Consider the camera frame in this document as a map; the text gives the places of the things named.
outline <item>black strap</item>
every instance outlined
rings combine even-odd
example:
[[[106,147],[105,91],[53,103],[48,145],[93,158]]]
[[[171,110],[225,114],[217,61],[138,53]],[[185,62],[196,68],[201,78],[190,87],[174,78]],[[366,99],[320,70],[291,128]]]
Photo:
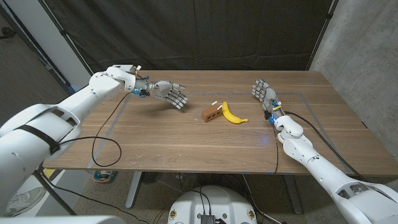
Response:
[[[45,141],[50,146],[51,155],[60,149],[58,142],[56,142],[50,136],[43,133],[41,130],[35,129],[32,126],[29,126],[26,124],[20,126],[19,128],[16,128],[15,130],[17,130],[17,129],[21,129],[21,130],[27,131],[31,134],[34,134],[37,137],[41,138],[41,140]]]

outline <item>wooden block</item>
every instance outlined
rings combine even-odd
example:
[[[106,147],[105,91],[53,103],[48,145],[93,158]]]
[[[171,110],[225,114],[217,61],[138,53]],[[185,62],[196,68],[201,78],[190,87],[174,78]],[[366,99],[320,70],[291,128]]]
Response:
[[[201,112],[201,118],[207,123],[211,121],[212,119],[218,118],[219,116],[223,115],[223,109],[220,108],[217,110],[217,108],[220,107],[220,105],[215,104]]]

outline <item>dark backdrop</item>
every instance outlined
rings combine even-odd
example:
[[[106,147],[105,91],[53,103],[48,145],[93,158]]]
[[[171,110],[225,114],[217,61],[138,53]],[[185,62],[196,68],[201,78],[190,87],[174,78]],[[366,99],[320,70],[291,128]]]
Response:
[[[95,72],[305,70],[331,0],[46,3]]]

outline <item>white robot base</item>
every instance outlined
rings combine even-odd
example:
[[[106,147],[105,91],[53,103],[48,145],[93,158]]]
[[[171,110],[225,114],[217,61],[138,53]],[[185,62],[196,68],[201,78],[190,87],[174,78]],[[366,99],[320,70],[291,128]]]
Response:
[[[203,186],[201,189],[197,187],[193,190],[183,194],[173,203],[168,215],[168,224],[257,223],[251,204],[235,191],[215,185]]]

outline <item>table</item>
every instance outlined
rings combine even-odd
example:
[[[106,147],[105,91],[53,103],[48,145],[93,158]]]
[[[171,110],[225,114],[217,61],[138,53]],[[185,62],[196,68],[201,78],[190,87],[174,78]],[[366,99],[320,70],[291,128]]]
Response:
[[[177,110],[165,101],[130,94],[100,132],[120,143],[121,160],[108,170],[217,172],[239,174],[308,174],[275,144],[264,121],[261,103],[252,96],[255,80],[263,78],[277,92],[285,111],[314,124],[333,147],[362,175],[397,175],[398,163],[365,127],[353,110],[319,72],[283,71],[140,71],[149,80],[172,80],[187,87],[188,104]],[[95,135],[125,93],[102,103],[83,122],[81,136]],[[201,111],[218,101],[249,122],[233,124],[223,116],[205,123]],[[347,174],[346,166],[315,131],[300,119],[314,148]],[[78,141],[64,155],[45,161],[51,169],[101,168],[91,160],[92,139]],[[109,164],[119,156],[111,142],[96,141],[96,160]]]

